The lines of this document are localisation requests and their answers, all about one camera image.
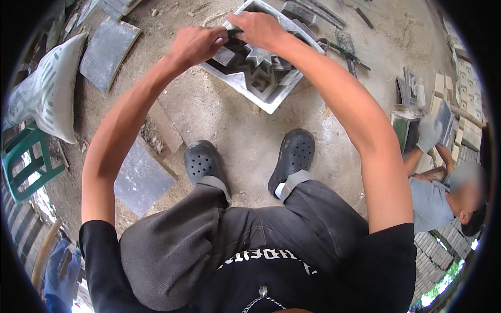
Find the wooden stick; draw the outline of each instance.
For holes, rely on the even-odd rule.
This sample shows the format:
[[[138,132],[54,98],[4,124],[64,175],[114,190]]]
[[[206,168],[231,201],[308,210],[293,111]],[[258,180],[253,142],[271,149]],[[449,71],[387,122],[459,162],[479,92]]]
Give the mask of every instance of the wooden stick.
[[[480,128],[484,128],[484,127],[487,126],[486,124],[480,122],[479,120],[477,120],[476,118],[474,118],[470,113],[468,113],[467,111],[465,111],[463,109],[460,109],[460,108],[455,107],[455,106],[450,106],[450,110],[455,115],[457,115],[457,116],[463,116],[464,118],[466,118],[470,122],[474,123],[475,125],[479,126]]]
[[[66,159],[66,155],[64,154],[63,146],[61,146],[61,141],[59,141],[59,138],[58,138],[58,147],[59,147],[59,150],[61,151],[61,154],[63,155],[64,165],[66,166],[66,168],[70,168],[70,164],[68,163],[68,160]]]
[[[32,272],[32,285],[37,291],[38,285],[40,283],[40,271],[42,270],[42,265],[44,264],[49,246],[51,245],[52,240],[54,240],[59,227],[61,227],[61,220],[57,219],[52,225],[51,229],[49,229],[47,237],[45,237],[44,242],[40,247],[40,251],[38,251],[37,259],[35,260],[35,265],[33,266]]]

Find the work glove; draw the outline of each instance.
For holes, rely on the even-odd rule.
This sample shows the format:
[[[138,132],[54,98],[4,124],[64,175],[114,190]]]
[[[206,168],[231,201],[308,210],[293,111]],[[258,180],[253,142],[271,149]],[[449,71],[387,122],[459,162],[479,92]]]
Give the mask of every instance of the work glove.
[[[434,115],[426,115],[419,122],[419,140],[416,146],[424,153],[428,153],[440,140],[442,122]]]

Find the person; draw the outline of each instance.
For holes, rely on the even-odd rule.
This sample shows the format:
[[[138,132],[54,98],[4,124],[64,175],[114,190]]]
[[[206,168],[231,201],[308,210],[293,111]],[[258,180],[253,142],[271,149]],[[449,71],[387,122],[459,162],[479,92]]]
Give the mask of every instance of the person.
[[[82,254],[77,244],[75,253],[72,254],[71,261],[68,263],[66,274],[60,279],[59,267],[70,245],[70,240],[64,231],[59,230],[59,234],[61,240],[49,257],[45,270],[43,298],[49,312],[70,313],[73,306],[73,291],[81,268]]]
[[[369,92],[343,67],[265,13],[228,14],[237,39],[284,58],[316,87],[358,150],[368,222],[308,172],[313,135],[291,130],[268,189],[284,206],[229,207],[208,141],[184,152],[193,190],[117,240],[113,183],[157,96],[227,41],[224,27],[187,27],[111,108],[87,152],[80,242],[97,312],[404,312],[414,293],[412,199],[398,140]]]
[[[459,217],[463,233],[473,236],[483,225],[486,212],[485,170],[472,161],[461,163],[455,170],[451,153],[438,144],[442,126],[434,116],[421,119],[418,130],[416,147],[404,160],[412,194],[414,232],[444,227]],[[445,166],[413,174],[423,153],[433,146]]]

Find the rolled pant cuff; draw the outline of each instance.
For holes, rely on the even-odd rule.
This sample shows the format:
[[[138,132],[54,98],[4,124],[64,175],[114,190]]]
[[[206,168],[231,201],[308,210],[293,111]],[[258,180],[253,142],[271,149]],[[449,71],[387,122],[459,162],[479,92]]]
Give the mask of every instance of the rolled pant cuff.
[[[310,179],[316,180],[310,172],[305,170],[300,170],[299,172],[289,175],[280,193],[280,201],[283,203],[297,185]]]
[[[231,206],[231,195],[228,193],[228,188],[226,188],[226,185],[219,178],[207,175],[200,178],[196,183],[221,189],[224,192],[226,201],[228,202],[227,208]]]

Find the gray pants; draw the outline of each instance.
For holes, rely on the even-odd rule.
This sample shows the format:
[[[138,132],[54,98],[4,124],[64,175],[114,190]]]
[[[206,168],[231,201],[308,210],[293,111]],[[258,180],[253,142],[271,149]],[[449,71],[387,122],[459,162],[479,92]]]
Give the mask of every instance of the gray pants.
[[[305,173],[289,176],[281,194],[285,207],[226,209],[225,191],[198,183],[177,205],[131,225],[120,249],[134,295],[153,310],[180,308],[225,260],[261,247],[287,249],[333,274],[368,235],[368,224]]]

